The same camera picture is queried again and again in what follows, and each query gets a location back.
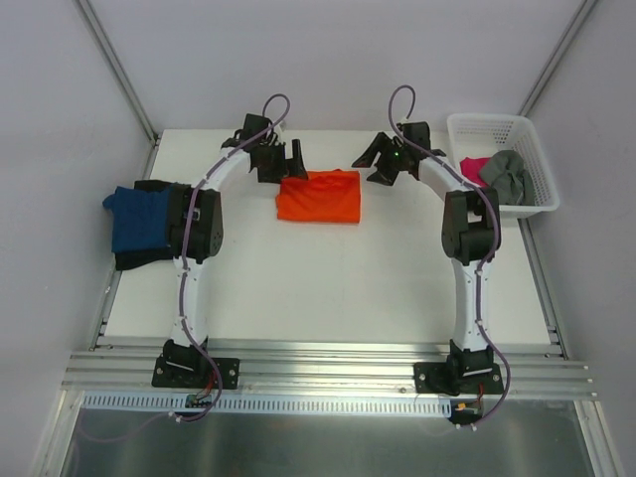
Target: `gray wall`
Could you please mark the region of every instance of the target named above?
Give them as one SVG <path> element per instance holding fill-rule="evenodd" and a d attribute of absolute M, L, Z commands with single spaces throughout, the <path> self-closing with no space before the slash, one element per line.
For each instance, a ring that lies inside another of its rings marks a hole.
<path fill-rule="evenodd" d="M 93 3 L 159 129 L 234 128 L 284 91 L 290 128 L 374 130 L 403 82 L 437 127 L 516 113 L 580 0 Z"/>
<path fill-rule="evenodd" d="M 71 0 L 0 15 L 0 475 L 27 475 L 111 260 L 101 199 L 148 143 Z"/>
<path fill-rule="evenodd" d="M 562 199 L 533 231 L 627 475 L 636 475 L 635 19 L 633 0 L 603 0 L 532 115 Z"/>

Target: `blue cloth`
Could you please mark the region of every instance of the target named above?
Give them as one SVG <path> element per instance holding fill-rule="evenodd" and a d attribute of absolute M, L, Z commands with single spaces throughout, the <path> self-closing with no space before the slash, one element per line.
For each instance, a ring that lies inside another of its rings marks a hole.
<path fill-rule="evenodd" d="M 148 250 L 168 246 L 167 222 L 170 187 L 161 192 L 145 192 L 117 187 L 103 200 L 112 211 L 113 253 Z"/>

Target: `clothing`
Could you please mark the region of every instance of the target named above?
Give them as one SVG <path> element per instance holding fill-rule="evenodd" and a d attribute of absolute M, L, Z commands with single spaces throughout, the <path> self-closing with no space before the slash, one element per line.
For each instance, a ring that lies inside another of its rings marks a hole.
<path fill-rule="evenodd" d="M 358 171 L 309 172 L 309 179 L 284 178 L 276 197 L 278 218 L 293 222 L 358 224 Z"/>
<path fill-rule="evenodd" d="M 153 261 L 172 260 L 170 248 L 151 248 L 149 250 L 121 251 L 115 254 L 115 270 L 132 270 Z"/>
<path fill-rule="evenodd" d="M 524 168 L 524 159 L 516 151 L 499 151 L 481 168 L 479 177 L 497 190 L 500 204 L 535 204 L 535 184 L 530 173 Z"/>
<path fill-rule="evenodd" d="M 471 182 L 474 182 L 480 187 L 487 187 L 484 181 L 479 177 L 479 171 L 486 163 L 490 161 L 490 157 L 480 157 L 479 159 L 471 159 L 467 157 L 459 163 L 462 175 Z"/>
<path fill-rule="evenodd" d="M 166 248 L 169 196 L 169 187 L 161 192 L 117 187 L 105 198 L 102 204 L 113 214 L 112 251 Z"/>

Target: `folded orange shirt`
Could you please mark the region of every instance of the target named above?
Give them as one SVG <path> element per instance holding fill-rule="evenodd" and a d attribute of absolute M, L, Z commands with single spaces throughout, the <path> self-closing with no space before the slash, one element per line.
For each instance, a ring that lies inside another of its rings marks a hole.
<path fill-rule="evenodd" d="M 309 180 L 287 177 L 276 196 L 278 218 L 293 222 L 358 224 L 358 171 L 309 171 Z"/>

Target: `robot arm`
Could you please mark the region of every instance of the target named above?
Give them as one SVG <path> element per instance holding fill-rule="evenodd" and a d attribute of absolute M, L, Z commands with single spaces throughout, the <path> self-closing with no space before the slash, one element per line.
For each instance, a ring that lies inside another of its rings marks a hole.
<path fill-rule="evenodd" d="M 270 133 L 249 147 L 237 149 L 264 129 L 271 129 L 270 124 L 264 116 L 248 114 L 243 128 L 223 144 L 216 166 L 195 182 L 198 185 L 194 189 L 187 185 L 172 185 L 168 239 L 176 268 L 177 306 L 170 339 L 157 359 L 154 387 L 203 388 L 208 383 L 209 363 L 192 342 L 204 350 L 207 347 L 212 257 L 219 252 L 223 242 L 222 193 L 234 180 L 254 168 L 258 171 L 258 182 L 280 183 L 287 176 L 307 179 L 297 139 L 292 141 L 290 159 L 285 158 L 285 144 L 279 142 L 279 132 Z M 193 195 L 192 223 L 186 238 L 186 218 L 190 214 Z M 187 257 L 183 256 L 184 241 L 187 242 Z"/>
<path fill-rule="evenodd" d="M 428 124 L 407 123 L 401 124 L 399 128 L 409 141 L 430 149 Z M 488 330 L 487 283 L 491 264 L 483 263 L 480 280 L 476 275 L 481 261 L 490 252 L 495 239 L 495 227 L 499 227 L 499 201 L 493 189 L 481 191 L 496 212 L 497 221 L 493 223 L 480 195 L 448 171 L 447 160 L 439 157 L 443 156 L 441 151 L 434 153 L 437 160 L 425 159 L 424 155 L 405 145 L 398 137 L 389 139 L 381 132 L 353 166 L 371 167 L 376 156 L 380 155 L 377 170 L 369 176 L 368 181 L 392 186 L 399 172 L 406 171 L 430 187 L 444 202 L 441 238 L 455 274 L 455 330 L 446 363 L 431 364 L 424 381 L 430 391 L 457 396 L 474 389 L 467 386 L 475 384 L 474 378 L 484 381 L 485 376 L 499 374 L 499 368 L 494 364 L 493 349 L 480 330 L 480 325 L 484 331 Z"/>
<path fill-rule="evenodd" d="M 227 157 L 231 150 L 231 147 L 221 149 L 219 161 Z M 222 192 L 226 191 L 232 182 L 249 173 L 249 167 L 249 154 L 240 150 L 219 167 L 201 191 L 204 194 L 206 191 L 214 191 L 220 198 Z M 194 221 L 196 222 L 200 217 L 201 210 L 195 209 Z M 213 237 L 213 241 L 216 241 L 213 244 L 213 250 L 216 252 L 221 248 L 223 226 L 219 224 L 217 229 L 220 231 L 216 232 Z M 212 278 L 212 255 L 204 258 L 201 262 L 195 259 L 188 260 L 190 271 L 186 274 L 185 279 L 182 257 L 175 256 L 173 262 L 177 269 L 178 297 L 170 339 L 176 345 L 186 348 L 190 346 L 190 340 L 182 326 L 183 317 L 187 316 L 187 325 L 191 336 L 198 344 L 202 345 L 208 338 L 208 304 L 210 301 L 208 291 Z"/>
<path fill-rule="evenodd" d="M 445 158 L 440 158 L 440 160 L 448 164 Z M 418 176 L 419 181 L 430 187 L 437 197 L 446 203 L 447 208 L 452 207 L 452 205 L 449 206 L 447 203 L 449 193 L 455 193 L 454 197 L 458 201 L 461 201 L 466 195 L 470 196 L 471 194 L 474 194 L 466 186 L 460 184 L 446 169 L 435 161 L 422 160 L 419 163 Z M 481 336 L 477 326 L 477 281 L 475 280 L 475 272 L 482 257 L 469 259 L 468 263 L 466 263 L 465 257 L 464 262 L 460 261 L 462 256 L 461 251 L 458 250 L 458 248 L 466 245 L 462 243 L 462 238 L 458 237 L 459 243 L 456 246 L 451 243 L 453 238 L 449 237 L 453 234 L 451 229 L 453 229 L 454 224 L 457 222 L 457 214 L 458 213 L 451 211 L 448 211 L 448 214 L 445 213 L 444 225 L 442 226 L 442 244 L 444 245 L 444 251 L 446 251 L 446 254 L 450 257 L 453 272 L 455 274 L 456 315 L 455 331 L 453 333 L 452 342 L 460 350 L 478 352 L 488 348 L 488 344 Z M 485 263 L 482 267 L 482 280 L 485 285 L 488 282 L 490 268 L 491 263 Z M 483 328 L 488 331 L 488 293 L 486 289 L 487 285 L 483 286 L 481 289 L 482 298 L 480 300 L 480 316 L 482 317 Z M 479 372 L 488 373 L 491 370 L 491 368 L 485 367 L 481 370 L 472 370 L 472 372 L 469 372 L 469 375 L 470 373 Z"/>

